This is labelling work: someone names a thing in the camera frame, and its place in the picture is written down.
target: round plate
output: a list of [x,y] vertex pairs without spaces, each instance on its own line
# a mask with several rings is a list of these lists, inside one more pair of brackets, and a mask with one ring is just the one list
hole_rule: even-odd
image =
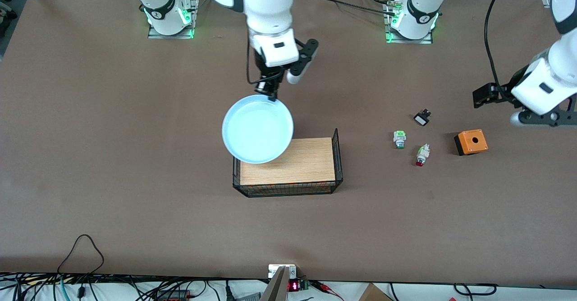
[[229,152],[250,164],[276,159],[293,138],[293,117],[280,100],[252,95],[236,102],[222,122],[222,139]]

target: brown table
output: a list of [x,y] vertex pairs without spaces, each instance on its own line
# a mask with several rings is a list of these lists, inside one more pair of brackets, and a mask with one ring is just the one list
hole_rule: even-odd
[[[210,2],[194,40],[148,40],[137,0],[29,0],[0,67],[0,270],[53,272],[89,233],[103,273],[264,277],[294,262],[323,280],[577,284],[574,130],[515,128],[509,104],[472,108],[492,80],[489,1],[446,0],[433,45],[398,45],[378,14],[295,0],[295,32],[320,52],[280,99],[296,138],[338,127],[344,183],[248,199],[220,136],[253,89],[243,15]],[[501,80],[557,38],[540,0],[499,0]],[[423,108],[426,127],[412,120]],[[475,128],[489,151],[455,155],[454,133]],[[84,241],[64,270],[95,264]]]

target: black plug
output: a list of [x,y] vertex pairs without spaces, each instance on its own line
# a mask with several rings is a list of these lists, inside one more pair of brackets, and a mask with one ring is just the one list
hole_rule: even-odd
[[78,297],[78,299],[82,299],[82,297],[84,297],[84,295],[86,295],[86,289],[84,287],[79,287],[78,288],[78,293],[76,293],[76,297]]
[[226,281],[226,301],[237,301],[234,298],[233,291],[230,290],[229,281]]

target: orange box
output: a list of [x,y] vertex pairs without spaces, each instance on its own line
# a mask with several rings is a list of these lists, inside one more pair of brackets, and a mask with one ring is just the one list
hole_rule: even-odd
[[455,143],[459,155],[474,155],[487,151],[487,141],[481,129],[463,131],[455,136]]

